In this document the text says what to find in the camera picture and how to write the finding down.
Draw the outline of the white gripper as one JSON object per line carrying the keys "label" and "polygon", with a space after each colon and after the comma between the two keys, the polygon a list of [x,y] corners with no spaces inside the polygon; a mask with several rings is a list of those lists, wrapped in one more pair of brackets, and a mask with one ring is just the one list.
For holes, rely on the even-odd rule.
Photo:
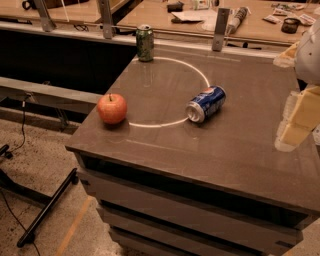
{"label": "white gripper", "polygon": [[[297,41],[277,55],[273,64],[281,68],[295,66],[297,78],[320,85],[320,19]],[[320,124],[320,87],[291,91],[283,110],[283,119],[276,132],[275,148],[291,152]]]}

